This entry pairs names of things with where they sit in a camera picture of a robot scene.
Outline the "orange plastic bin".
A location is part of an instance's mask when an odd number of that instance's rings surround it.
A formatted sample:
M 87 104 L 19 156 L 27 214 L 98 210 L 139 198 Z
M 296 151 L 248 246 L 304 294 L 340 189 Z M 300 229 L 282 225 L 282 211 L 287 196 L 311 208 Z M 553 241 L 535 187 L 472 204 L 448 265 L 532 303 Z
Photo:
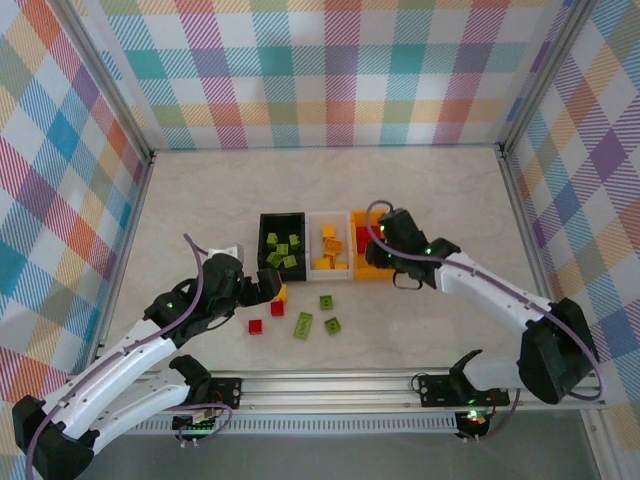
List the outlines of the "orange plastic bin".
M 373 279 L 387 279 L 391 278 L 393 275 L 392 270 L 382 270 L 373 268 L 368 264 L 365 255 L 357 254 L 357 244 L 356 241 L 356 227 L 357 226 L 366 226 L 366 211 L 365 210 L 351 210 L 350 211 L 350 220 L 351 220 L 351 234 L 353 240 L 353 276 L 355 280 L 373 280 Z

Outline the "left controller board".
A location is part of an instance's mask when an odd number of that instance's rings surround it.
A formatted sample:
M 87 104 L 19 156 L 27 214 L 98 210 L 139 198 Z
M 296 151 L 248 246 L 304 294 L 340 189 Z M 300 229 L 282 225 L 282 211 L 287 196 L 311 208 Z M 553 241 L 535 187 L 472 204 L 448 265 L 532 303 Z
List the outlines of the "left controller board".
M 213 432 L 217 427 L 218 415 L 211 410 L 174 415 L 171 429 L 174 431 Z

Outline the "aluminium table edge rail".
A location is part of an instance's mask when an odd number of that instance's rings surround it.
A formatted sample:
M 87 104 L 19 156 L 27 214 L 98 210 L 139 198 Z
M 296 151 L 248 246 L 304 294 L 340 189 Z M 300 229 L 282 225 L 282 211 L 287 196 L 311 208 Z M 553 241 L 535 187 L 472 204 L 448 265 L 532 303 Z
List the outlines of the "aluminium table edge rail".
M 157 151 L 152 150 L 150 152 L 149 159 L 146 161 L 142 169 L 142 176 L 138 194 L 135 197 L 135 202 L 131 209 L 126 229 L 124 230 L 125 236 L 123 238 L 120 251 L 116 258 L 116 263 L 113 270 L 113 278 L 109 283 L 104 308 L 101 310 L 100 315 L 98 316 L 94 335 L 88 347 L 87 356 L 83 363 L 83 367 L 89 367 L 93 363 L 93 361 L 98 357 L 99 351 L 104 347 L 105 342 L 108 338 L 109 329 L 113 320 L 117 300 L 121 291 L 121 286 L 130 258 L 131 249 L 133 247 L 136 230 L 139 225 L 140 216 L 144 207 L 151 177 L 155 167 L 156 158 Z
M 533 320 L 527 325 L 530 334 L 527 334 L 526 337 L 530 338 L 533 343 L 531 346 L 526 345 L 526 354 L 532 354 L 535 358 L 539 358 L 546 366 L 551 368 L 552 372 L 557 371 L 558 374 L 569 373 L 571 360 L 574 360 L 573 354 L 577 345 L 562 329 L 562 322 L 553 322 L 546 317 L 549 309 L 555 303 L 543 272 L 541 256 L 534 243 L 534 237 L 526 218 L 525 206 L 518 193 L 506 155 L 499 145 L 494 146 L 494 152 L 534 280 L 534 293 L 536 297 L 541 298 L 540 307 L 537 307 L 538 300 L 531 300 L 525 303 L 525 306 L 534 314 Z

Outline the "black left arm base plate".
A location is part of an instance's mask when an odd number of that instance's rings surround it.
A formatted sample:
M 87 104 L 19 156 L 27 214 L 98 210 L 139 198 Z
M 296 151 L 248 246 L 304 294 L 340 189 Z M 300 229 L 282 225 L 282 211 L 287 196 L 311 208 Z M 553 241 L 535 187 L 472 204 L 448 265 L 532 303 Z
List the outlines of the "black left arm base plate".
M 239 377 L 214 377 L 209 382 L 209 400 L 238 409 L 242 395 L 242 379 Z

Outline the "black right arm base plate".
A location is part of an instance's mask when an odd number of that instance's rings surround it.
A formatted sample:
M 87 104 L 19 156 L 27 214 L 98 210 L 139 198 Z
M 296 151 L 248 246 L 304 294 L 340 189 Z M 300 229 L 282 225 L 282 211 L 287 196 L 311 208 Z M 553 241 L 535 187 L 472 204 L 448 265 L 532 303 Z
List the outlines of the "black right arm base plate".
M 507 392 L 480 391 L 467 380 L 451 375 L 422 374 L 416 381 L 422 407 L 503 407 L 511 403 Z

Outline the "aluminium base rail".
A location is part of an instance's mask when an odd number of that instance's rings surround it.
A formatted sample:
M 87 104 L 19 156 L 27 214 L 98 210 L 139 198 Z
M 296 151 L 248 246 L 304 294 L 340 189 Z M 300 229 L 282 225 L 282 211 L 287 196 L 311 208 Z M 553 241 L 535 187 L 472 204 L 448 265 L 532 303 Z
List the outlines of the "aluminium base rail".
M 272 414 L 367 414 L 423 409 L 417 382 L 404 371 L 354 372 L 197 372 L 193 380 L 175 369 L 148 373 L 142 365 L 92 366 L 51 396 L 66 426 L 84 428 L 119 407 L 131 407 L 141 419 L 161 411 L 211 408 L 214 377 L 242 379 L 240 412 Z

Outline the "black plastic bin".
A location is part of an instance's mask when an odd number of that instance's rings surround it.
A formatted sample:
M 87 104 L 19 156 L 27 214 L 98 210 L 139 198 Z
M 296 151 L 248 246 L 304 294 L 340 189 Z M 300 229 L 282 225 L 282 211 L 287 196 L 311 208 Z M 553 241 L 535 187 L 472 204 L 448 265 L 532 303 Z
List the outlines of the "black plastic bin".
M 271 252 L 276 252 L 276 247 L 269 247 L 266 245 L 267 235 L 270 233 L 276 233 L 278 236 L 278 244 L 289 245 L 289 255 L 294 255 L 297 265 L 295 267 L 286 268 L 282 264 L 276 268 L 282 280 L 284 282 L 305 281 L 306 280 L 306 268 L 305 268 L 305 215 L 302 212 L 294 213 L 263 213 L 260 215 L 259 222 L 259 236 L 257 247 L 257 263 L 260 269 L 274 268 L 266 262 L 267 256 Z M 289 243 L 289 236 L 296 234 L 300 237 L 301 246 L 294 249 Z

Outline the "aluminium frame post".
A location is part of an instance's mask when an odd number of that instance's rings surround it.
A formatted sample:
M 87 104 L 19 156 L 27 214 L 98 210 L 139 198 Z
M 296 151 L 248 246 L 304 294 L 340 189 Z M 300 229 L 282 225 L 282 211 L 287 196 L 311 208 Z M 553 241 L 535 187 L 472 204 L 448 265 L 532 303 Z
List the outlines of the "aluminium frame post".
M 497 143 L 501 157 L 504 160 L 509 158 L 509 155 L 513 153 L 517 143 L 524 135 L 535 110 L 539 107 L 598 2 L 599 0 L 575 0 L 572 3 L 565 21 L 558 28 L 558 35 L 539 61 L 539 69 L 533 79 L 531 88 L 524 96 L 520 107 L 516 110 L 504 139 Z
M 154 163 L 155 152 L 145 139 L 134 115 L 125 102 L 113 76 L 109 72 L 102 56 L 87 32 L 81 17 L 71 0 L 46 0 L 47 4 L 60 21 L 62 28 L 69 35 L 77 48 L 86 68 L 94 78 L 100 92 L 104 95 L 124 132 L 133 142 L 135 149 L 142 154 L 147 164 Z

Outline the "white plastic bin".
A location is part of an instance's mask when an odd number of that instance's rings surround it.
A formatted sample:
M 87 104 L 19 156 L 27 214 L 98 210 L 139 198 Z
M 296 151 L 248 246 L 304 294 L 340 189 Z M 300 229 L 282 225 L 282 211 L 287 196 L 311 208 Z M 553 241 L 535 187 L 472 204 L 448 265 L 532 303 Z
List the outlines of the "white plastic bin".
M 334 260 L 348 263 L 348 269 L 315 270 L 313 262 L 324 257 L 322 226 L 332 224 L 335 227 L 336 239 L 343 242 L 343 250 Z M 353 278 L 352 234 L 350 214 L 348 211 L 307 212 L 305 214 L 305 268 L 308 281 L 342 281 Z

